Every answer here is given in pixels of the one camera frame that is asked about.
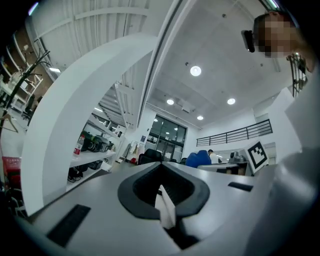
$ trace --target black strip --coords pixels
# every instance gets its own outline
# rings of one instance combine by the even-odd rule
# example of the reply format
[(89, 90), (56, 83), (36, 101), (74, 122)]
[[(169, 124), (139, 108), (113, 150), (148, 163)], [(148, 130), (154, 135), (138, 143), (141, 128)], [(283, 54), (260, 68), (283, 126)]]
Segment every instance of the black strip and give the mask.
[(87, 206), (77, 204), (48, 233), (47, 237), (56, 244), (65, 247), (90, 210), (91, 208)]
[(135, 217), (159, 220), (155, 203), (160, 185), (175, 205), (177, 219), (197, 214), (210, 195), (208, 185), (201, 179), (174, 166), (155, 162), (126, 178), (118, 187), (118, 199)]
[(241, 184), (241, 183), (237, 183), (237, 182), (230, 182), (228, 184), (228, 186), (232, 187), (232, 188), (239, 189), (239, 190), (247, 191), (247, 192), (250, 192), (252, 190), (252, 188), (254, 187), (251, 185)]
[[(144, 106), (144, 101), (147, 101), (147, 100), (145, 100), (146, 99), (146, 95), (147, 95), (147, 90), (148, 90), (148, 86), (149, 86), (149, 83), (150, 83), (151, 75), (152, 75), (152, 72), (154, 71), (154, 67), (155, 67), (155, 64), (156, 64), (160, 49), (161, 49), (162, 44), (163, 44), (163, 42), (165, 40), (165, 37), (167, 35), (168, 29), (169, 29), (169, 27), (171, 25), (171, 22), (174, 19), (174, 17), (176, 15), (176, 13), (177, 13), (182, 1), (183, 0), (179, 0), (179, 2), (176, 4), (176, 7), (173, 10), (172, 15), (171, 15), (171, 17), (170, 17), (170, 19), (169, 19), (169, 21), (168, 21), (168, 23), (167, 23), (167, 25), (166, 25), (166, 27), (164, 29), (163, 35), (162, 35), (162, 37), (160, 39), (160, 42), (159, 42), (159, 46), (156, 49), (156, 52), (155, 52), (155, 55), (154, 55), (154, 59), (153, 59), (152, 65), (151, 65), (150, 73), (149, 73), (149, 76), (148, 76), (148, 80), (146, 82), (146, 87), (145, 87), (145, 90), (144, 90), (144, 93), (143, 93), (142, 106)], [(142, 117), (142, 112), (143, 112), (142, 110), (143, 110), (143, 107), (140, 109), (140, 115), (139, 115), (139, 119), (138, 119), (138, 126), (140, 124), (140, 119)]]

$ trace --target doorway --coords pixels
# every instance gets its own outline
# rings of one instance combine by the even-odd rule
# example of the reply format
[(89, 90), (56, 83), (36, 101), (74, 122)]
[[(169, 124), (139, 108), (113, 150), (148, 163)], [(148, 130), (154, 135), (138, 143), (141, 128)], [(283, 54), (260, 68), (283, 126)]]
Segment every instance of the doorway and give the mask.
[(160, 139), (155, 150), (162, 154), (163, 161), (171, 161), (173, 159), (175, 147), (175, 144)]

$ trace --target black chair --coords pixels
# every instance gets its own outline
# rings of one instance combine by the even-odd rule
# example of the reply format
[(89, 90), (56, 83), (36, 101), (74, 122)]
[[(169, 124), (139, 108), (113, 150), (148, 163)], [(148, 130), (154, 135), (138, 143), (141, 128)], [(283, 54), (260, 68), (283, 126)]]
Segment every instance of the black chair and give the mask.
[(30, 118), (31, 118), (31, 116), (32, 116), (32, 114), (33, 114), (32, 110), (31, 110), (31, 107), (32, 107), (32, 104), (34, 103), (34, 101), (35, 101), (35, 95), (32, 94), (32, 95), (30, 96), (30, 99), (29, 99), (29, 101), (28, 101), (28, 104), (27, 104), (26, 107), (25, 107), (25, 110), (24, 110), (23, 113), (22, 113), (23, 120), (24, 120), (24, 119), (30, 119)]
[(162, 162), (162, 155), (160, 152), (149, 148), (144, 154), (139, 155), (138, 166), (152, 162)]
[(180, 164), (185, 166), (186, 165), (186, 161), (187, 161), (187, 158), (184, 157), (184, 158), (181, 159)]

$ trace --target black bag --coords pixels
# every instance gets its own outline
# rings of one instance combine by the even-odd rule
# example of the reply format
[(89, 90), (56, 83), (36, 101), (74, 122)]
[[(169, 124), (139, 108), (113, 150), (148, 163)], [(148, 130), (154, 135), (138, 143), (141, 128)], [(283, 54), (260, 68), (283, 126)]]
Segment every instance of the black bag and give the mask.
[(94, 162), (90, 162), (88, 165), (92, 170), (97, 170), (97, 169), (99, 169), (101, 167), (102, 160), (97, 160), (97, 161), (94, 161)]
[(99, 152), (102, 148), (102, 141), (98, 136), (91, 136), (91, 141), (88, 150), (91, 152)]
[(101, 148), (100, 148), (100, 152), (106, 152), (106, 151), (108, 150), (108, 148), (109, 148), (109, 144), (110, 144), (109, 140), (107, 140), (106, 138), (101, 137), (101, 136), (99, 136), (99, 135), (97, 135), (97, 137), (98, 137), (98, 138), (101, 140), (101, 142), (102, 142), (102, 146), (101, 146)]
[(89, 132), (85, 131), (85, 130), (83, 130), (81, 132), (81, 135), (84, 135), (84, 142), (83, 142), (83, 146), (81, 148), (81, 152), (83, 152), (83, 151), (87, 151), (88, 150), (88, 147), (89, 147), (90, 142), (91, 142), (92, 135)]
[(86, 163), (86, 164), (76, 166), (75, 169), (79, 172), (85, 172), (86, 170), (88, 170), (88, 167), (89, 167), (89, 164)]

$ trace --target white curved arch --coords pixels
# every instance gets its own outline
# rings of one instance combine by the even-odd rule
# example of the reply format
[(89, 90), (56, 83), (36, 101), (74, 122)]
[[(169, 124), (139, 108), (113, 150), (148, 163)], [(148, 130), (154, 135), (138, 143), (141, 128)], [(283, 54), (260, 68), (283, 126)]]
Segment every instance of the white curved arch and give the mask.
[(106, 43), (75, 61), (49, 88), (29, 125), (21, 186), (28, 215), (66, 192), (73, 150), (94, 107), (157, 37), (137, 33)]

